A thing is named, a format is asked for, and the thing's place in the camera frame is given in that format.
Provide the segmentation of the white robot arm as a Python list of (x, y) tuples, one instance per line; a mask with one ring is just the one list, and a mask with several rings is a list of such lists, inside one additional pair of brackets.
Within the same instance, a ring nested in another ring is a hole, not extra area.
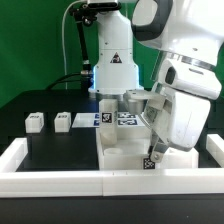
[[(92, 95), (120, 95), (132, 114), (147, 122), (149, 155), (159, 163), (168, 148), (191, 150), (197, 143), (221, 83), (214, 69), (224, 44), (222, 0), (138, 0), (130, 20), (118, 0), (87, 0), (99, 23), (99, 61)], [(132, 41), (157, 49), (154, 85), (138, 84)]]

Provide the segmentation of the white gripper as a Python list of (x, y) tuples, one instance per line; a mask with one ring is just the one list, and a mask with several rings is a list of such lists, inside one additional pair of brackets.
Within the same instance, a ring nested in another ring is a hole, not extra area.
[(210, 100), (218, 98), (221, 84), (214, 72), (175, 59), (165, 59), (152, 93), (165, 98), (149, 99), (144, 118), (162, 140), (152, 147), (150, 159), (160, 163), (168, 147), (189, 151), (197, 143), (210, 111)]

